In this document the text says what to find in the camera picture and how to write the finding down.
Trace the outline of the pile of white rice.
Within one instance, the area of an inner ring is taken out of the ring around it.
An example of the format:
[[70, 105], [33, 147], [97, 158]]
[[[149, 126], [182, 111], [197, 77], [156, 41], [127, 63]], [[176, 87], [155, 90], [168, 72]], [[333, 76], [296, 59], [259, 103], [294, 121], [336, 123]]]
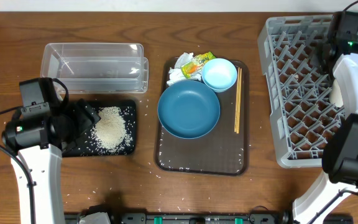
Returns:
[[98, 109], [101, 120], [86, 134], [85, 152], [90, 156], [129, 155], [135, 150], [136, 112], [133, 106]]

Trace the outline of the white cup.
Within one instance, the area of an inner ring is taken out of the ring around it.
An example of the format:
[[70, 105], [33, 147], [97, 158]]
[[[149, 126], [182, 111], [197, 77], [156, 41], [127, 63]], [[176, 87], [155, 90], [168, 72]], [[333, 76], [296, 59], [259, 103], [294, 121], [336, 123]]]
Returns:
[[330, 103], [332, 103], [334, 106], [336, 106], [338, 108], [343, 106], [341, 90], [340, 90], [340, 86], [337, 82], [337, 79], [335, 79], [333, 81], [332, 90], [329, 95], [329, 101], [330, 101]]

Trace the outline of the dark blue plate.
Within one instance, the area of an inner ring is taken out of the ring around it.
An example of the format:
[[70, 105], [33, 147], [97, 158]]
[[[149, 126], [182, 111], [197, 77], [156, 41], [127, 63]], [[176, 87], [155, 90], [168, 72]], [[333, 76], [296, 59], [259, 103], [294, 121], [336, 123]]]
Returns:
[[220, 118], [220, 102], [205, 84], [185, 80], [165, 89], [158, 101], [160, 124], [173, 136], [196, 139], [208, 134]]

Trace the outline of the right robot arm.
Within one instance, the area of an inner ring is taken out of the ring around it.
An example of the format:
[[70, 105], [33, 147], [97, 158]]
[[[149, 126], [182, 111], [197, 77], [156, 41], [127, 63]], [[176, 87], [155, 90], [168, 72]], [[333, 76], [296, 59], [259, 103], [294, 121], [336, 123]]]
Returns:
[[342, 99], [345, 120], [323, 150], [322, 172], [312, 186], [295, 199], [283, 223], [324, 223], [350, 195], [358, 196], [358, 12], [335, 12], [318, 60], [338, 89], [332, 102]]

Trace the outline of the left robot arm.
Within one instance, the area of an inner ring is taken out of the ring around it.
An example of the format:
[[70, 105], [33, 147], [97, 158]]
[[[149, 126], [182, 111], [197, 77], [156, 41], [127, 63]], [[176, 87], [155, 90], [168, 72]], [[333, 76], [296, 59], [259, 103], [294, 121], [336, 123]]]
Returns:
[[22, 223], [64, 223], [60, 189], [62, 154], [79, 145], [81, 136], [99, 120], [83, 99], [60, 97], [57, 78], [20, 82], [23, 105], [2, 132], [11, 153], [19, 190]]

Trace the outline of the black waste tray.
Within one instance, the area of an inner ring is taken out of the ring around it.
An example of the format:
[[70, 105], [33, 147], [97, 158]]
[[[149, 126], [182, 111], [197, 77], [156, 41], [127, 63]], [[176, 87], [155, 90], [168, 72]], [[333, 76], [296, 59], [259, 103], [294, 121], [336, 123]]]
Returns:
[[133, 100], [90, 101], [101, 120], [63, 157], [117, 156], [135, 151], [136, 104]]

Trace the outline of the grey dishwasher rack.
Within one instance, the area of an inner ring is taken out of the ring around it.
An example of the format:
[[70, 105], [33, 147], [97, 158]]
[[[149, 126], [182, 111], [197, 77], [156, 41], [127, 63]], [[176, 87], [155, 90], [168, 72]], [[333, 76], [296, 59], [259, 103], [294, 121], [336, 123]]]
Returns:
[[327, 41], [332, 19], [271, 17], [258, 38], [276, 159], [286, 169], [321, 166], [325, 145], [346, 118], [344, 107], [329, 101], [334, 80], [310, 63], [317, 44]]

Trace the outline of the clear plastic bin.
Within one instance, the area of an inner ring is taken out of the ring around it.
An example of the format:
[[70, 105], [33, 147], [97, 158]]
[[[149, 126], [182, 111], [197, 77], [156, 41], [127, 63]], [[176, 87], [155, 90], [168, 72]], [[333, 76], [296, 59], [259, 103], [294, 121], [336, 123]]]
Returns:
[[149, 61], [141, 44], [50, 43], [40, 76], [59, 79], [71, 94], [145, 93]]

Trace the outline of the right wooden chopstick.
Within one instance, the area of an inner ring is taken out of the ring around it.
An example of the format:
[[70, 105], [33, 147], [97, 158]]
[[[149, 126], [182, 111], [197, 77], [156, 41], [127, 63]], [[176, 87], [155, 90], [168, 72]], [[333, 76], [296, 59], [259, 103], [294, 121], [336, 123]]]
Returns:
[[242, 69], [240, 68], [240, 80], [239, 80], [239, 105], [238, 105], [238, 117], [237, 117], [237, 121], [238, 121], [238, 132], [239, 132], [239, 128], [240, 128], [240, 117], [241, 117], [241, 81], [242, 81]]

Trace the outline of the wooden chopstick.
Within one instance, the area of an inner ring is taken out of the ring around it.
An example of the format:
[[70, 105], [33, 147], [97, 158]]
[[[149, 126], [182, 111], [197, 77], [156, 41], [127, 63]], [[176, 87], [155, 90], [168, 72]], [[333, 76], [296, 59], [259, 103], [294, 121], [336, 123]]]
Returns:
[[240, 80], [240, 68], [237, 68], [237, 82], [236, 82], [236, 107], [235, 107], [235, 118], [234, 118], [234, 132], [238, 134], [238, 105], [239, 105], [239, 80]]
[[239, 132], [239, 128], [240, 128], [240, 117], [241, 117], [241, 81], [242, 81], [242, 69], [240, 68], [240, 80], [239, 80], [239, 105], [238, 105], [238, 117], [237, 117], [237, 121], [238, 121], [238, 132]]

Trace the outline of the left wooden chopstick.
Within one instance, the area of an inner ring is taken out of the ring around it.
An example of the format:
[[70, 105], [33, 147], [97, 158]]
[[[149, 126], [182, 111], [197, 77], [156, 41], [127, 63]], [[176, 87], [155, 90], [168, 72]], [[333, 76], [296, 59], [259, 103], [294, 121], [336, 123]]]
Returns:
[[239, 105], [239, 80], [240, 80], [240, 68], [237, 68], [237, 82], [236, 82], [236, 107], [235, 107], [235, 118], [234, 118], [234, 132], [238, 134], [238, 105]]

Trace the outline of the crumpled white tissue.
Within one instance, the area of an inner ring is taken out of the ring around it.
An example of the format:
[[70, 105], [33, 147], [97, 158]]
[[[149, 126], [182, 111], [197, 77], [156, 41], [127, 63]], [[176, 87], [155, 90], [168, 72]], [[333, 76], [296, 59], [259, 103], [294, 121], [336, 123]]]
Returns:
[[182, 72], [182, 66], [186, 65], [189, 62], [194, 62], [198, 56], [194, 56], [194, 53], [186, 53], [184, 52], [177, 59], [175, 66], [170, 68], [168, 71], [169, 80], [167, 81], [168, 86], [172, 86], [173, 84], [180, 82], [182, 80], [196, 80], [201, 81], [201, 71], [191, 73], [189, 77], [186, 77]]

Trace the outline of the light blue small bowl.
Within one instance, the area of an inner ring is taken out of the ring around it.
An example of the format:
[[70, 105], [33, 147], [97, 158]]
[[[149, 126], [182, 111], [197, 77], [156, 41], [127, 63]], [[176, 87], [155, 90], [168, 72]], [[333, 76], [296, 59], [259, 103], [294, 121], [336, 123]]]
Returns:
[[216, 93], [230, 89], [237, 81], [235, 65], [224, 58], [207, 62], [201, 71], [202, 81]]

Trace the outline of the green yellow snack wrapper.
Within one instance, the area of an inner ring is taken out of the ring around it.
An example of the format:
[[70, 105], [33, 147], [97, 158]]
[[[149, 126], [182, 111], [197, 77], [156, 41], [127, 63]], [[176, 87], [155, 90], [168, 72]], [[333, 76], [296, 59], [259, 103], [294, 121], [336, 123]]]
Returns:
[[216, 57], [212, 52], [196, 55], [181, 67], [181, 72], [185, 78], [189, 79], [196, 72], [200, 71], [207, 62], [215, 58]]

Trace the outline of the dark brown serving tray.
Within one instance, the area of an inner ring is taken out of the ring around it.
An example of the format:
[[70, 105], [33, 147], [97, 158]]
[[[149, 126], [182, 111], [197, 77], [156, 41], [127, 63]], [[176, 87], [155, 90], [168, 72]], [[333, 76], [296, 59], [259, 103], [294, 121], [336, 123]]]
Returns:
[[193, 172], [237, 176], [249, 163], [249, 70], [238, 60], [242, 69], [241, 117], [239, 134], [234, 132], [236, 87], [216, 93], [220, 102], [220, 118], [206, 135], [182, 139], [171, 135], [159, 122], [155, 162], [159, 168], [175, 172]]

